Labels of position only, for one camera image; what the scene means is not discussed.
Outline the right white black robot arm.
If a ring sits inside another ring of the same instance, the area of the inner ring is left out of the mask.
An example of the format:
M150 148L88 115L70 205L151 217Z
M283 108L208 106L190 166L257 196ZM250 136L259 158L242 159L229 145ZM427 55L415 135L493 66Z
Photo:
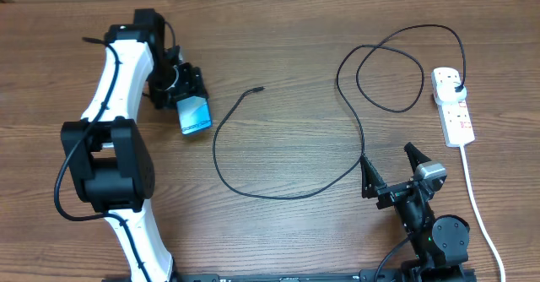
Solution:
M362 197L376 198L378 209L393 208L407 237L383 258L376 269L359 271L361 281L474 281L468 260L469 224L447 214L435 217L429 200L444 185L446 168L413 144L404 146L412 168L405 182L387 185L366 155L359 163Z

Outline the blue Galaxy smartphone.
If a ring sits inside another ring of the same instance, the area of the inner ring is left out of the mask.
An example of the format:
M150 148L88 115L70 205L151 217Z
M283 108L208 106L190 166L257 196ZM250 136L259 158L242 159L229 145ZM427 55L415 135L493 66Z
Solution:
M212 127L212 118L206 98L190 96L176 102L181 133L191 135Z

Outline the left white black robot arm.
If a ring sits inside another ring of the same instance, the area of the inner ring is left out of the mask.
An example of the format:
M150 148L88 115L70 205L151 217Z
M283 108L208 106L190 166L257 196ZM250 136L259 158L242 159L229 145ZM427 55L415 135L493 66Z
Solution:
M130 24L111 25L99 40L87 38L105 47L105 66L87 109L61 129L65 160L53 193L57 212L76 219L60 202L69 172L78 198L94 210L85 219L104 219L115 232L129 281L181 280L152 210L154 164L137 125L142 99L148 97L156 109L175 110L184 135L213 124L200 68L184 61L177 44L165 45L171 29L154 9L141 8Z

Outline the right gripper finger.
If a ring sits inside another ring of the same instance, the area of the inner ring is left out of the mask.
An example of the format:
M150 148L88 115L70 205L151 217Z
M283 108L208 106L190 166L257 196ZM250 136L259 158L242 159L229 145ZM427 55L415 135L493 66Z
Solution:
M366 154L360 156L360 167L362 172L362 198L377 198L379 191L386 188L386 183Z
M424 155L411 142L407 143L403 149L408 156L408 160L413 172L416 171L419 165L431 161L430 157Z

